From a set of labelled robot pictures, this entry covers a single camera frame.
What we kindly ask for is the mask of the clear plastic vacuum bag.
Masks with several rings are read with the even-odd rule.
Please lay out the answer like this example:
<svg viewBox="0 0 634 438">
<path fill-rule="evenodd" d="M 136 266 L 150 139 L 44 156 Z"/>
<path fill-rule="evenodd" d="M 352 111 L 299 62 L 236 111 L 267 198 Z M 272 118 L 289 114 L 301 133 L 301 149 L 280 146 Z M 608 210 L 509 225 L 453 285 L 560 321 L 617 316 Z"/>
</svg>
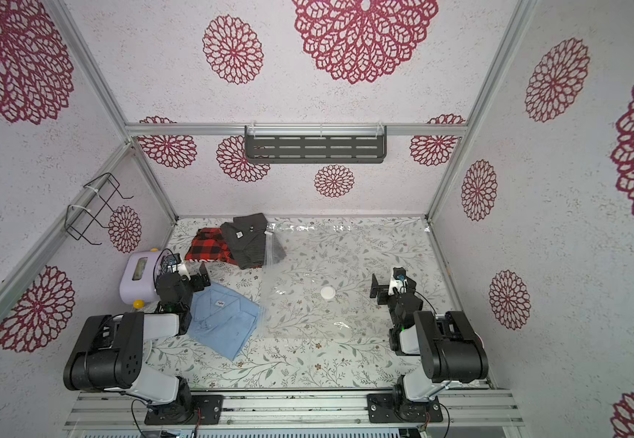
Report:
<svg viewBox="0 0 634 438">
<path fill-rule="evenodd" d="M 428 302 L 425 310 L 453 310 L 455 303 L 419 216 L 279 218 L 268 233 L 286 257 L 263 266 L 258 332 L 272 339 L 363 341 L 385 339 L 387 307 L 370 297 L 371 277 L 386 284 L 402 266 Z M 325 300 L 321 288 L 333 287 Z"/>
</svg>

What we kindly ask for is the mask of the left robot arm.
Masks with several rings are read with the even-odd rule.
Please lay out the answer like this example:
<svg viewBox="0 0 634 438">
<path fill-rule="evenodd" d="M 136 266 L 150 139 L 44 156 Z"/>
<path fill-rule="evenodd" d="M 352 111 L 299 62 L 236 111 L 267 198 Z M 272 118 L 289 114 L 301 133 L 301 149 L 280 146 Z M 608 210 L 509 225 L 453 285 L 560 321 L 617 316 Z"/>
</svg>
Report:
<svg viewBox="0 0 634 438">
<path fill-rule="evenodd" d="M 187 334 L 192 299 L 210 285 L 209 272 L 200 263 L 189 276 L 167 272 L 156 279 L 160 301 L 153 313 L 88 318 L 64 367 L 65 387 L 118 392 L 145 402 L 156 412 L 190 412 L 192 395 L 187 381 L 147 366 L 143 352 L 147 341 Z"/>
</svg>

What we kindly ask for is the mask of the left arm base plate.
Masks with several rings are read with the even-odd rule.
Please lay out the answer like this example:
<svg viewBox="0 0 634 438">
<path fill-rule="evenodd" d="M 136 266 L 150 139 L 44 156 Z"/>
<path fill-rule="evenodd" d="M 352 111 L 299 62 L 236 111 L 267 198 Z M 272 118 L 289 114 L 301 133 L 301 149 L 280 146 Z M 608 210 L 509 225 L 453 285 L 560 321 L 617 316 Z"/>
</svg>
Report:
<svg viewBox="0 0 634 438">
<path fill-rule="evenodd" d="M 156 425 L 217 425 L 224 397 L 214 394 L 191 395 L 164 405 L 147 409 L 144 424 Z"/>
</svg>

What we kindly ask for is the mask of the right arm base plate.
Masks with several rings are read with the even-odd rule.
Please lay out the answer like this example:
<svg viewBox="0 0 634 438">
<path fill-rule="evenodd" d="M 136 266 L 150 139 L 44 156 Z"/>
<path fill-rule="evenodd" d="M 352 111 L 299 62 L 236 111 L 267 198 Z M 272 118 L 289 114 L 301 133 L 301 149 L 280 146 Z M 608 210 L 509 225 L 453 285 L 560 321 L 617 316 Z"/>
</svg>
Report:
<svg viewBox="0 0 634 438">
<path fill-rule="evenodd" d="M 434 401 L 397 399 L 391 393 L 374 392 L 366 396 L 370 423 L 441 423 L 440 405 Z"/>
</svg>

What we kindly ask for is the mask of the light blue shirt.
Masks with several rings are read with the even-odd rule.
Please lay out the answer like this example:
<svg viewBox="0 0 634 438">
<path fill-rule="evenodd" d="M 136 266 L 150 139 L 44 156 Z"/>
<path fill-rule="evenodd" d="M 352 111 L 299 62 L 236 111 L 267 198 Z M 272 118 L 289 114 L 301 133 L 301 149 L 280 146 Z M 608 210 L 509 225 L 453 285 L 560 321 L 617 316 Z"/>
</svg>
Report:
<svg viewBox="0 0 634 438">
<path fill-rule="evenodd" d="M 193 296 L 187 335 L 234 361 L 256 330 L 261 307 L 233 289 L 212 284 Z"/>
</svg>

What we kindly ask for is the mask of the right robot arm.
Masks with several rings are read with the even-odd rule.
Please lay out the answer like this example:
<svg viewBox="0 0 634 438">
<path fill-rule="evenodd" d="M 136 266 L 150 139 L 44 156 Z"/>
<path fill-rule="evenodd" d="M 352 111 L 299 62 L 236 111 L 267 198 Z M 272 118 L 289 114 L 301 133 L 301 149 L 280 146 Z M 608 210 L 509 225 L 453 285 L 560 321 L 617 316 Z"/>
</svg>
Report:
<svg viewBox="0 0 634 438">
<path fill-rule="evenodd" d="M 394 268 L 386 284 L 371 277 L 370 297 L 387 307 L 390 349 L 397 356 L 420 360 L 417 368 L 398 378 L 393 408 L 408 414 L 421 411 L 452 383 L 473 383 L 488 377 L 487 353 L 465 313 L 425 310 L 428 300 L 404 268 Z"/>
</svg>

